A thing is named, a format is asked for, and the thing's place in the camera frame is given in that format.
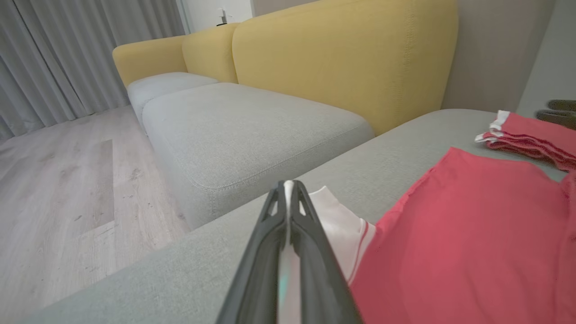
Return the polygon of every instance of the red t-shirt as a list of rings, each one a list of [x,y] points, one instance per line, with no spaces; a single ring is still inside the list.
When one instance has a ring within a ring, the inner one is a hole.
[[[377,223],[364,321],[576,323],[575,178],[450,149]]]

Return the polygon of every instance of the sofa armrest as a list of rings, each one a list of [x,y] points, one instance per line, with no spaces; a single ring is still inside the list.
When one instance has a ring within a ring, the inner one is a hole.
[[[124,86],[162,73],[187,72],[182,56],[184,38],[167,37],[116,47],[112,56]]]

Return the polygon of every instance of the gray wall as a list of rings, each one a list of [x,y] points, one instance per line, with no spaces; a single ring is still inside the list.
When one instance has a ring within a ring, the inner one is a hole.
[[[316,0],[252,0],[252,4],[254,16],[256,17],[314,1]]]
[[[557,0],[518,113],[533,117],[551,99],[576,100],[576,0]]]
[[[516,111],[553,8],[553,0],[458,0],[442,108]]]

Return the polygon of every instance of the fabric upholstery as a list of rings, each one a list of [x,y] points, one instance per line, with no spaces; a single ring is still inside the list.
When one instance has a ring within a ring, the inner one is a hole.
[[[114,48],[112,56],[124,86],[157,74],[187,72],[182,55],[185,37],[146,40]]]
[[[241,23],[238,82],[352,111],[377,135],[440,109],[456,0],[321,0]]]
[[[164,73],[132,82],[127,88],[128,98],[130,98],[130,103],[136,113],[140,126],[144,129],[144,125],[142,124],[142,110],[148,101],[169,93],[216,82],[218,82],[218,80],[192,73]]]
[[[298,179],[310,192],[326,185],[358,217],[375,223],[451,146],[497,159],[528,160],[473,142],[495,116],[474,110],[432,112]],[[531,162],[554,180],[565,175],[549,164]],[[25,323],[214,323],[264,200],[214,220]]]
[[[143,121],[192,229],[374,137],[349,111],[231,83],[151,100]]]
[[[238,83],[232,60],[232,35],[237,26],[227,24],[186,36],[182,53],[188,72]]]

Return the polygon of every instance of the gray curtain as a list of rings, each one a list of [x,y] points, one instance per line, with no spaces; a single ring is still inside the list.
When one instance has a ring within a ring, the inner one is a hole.
[[[129,104],[122,44],[183,35],[174,0],[1,0],[0,140]]]

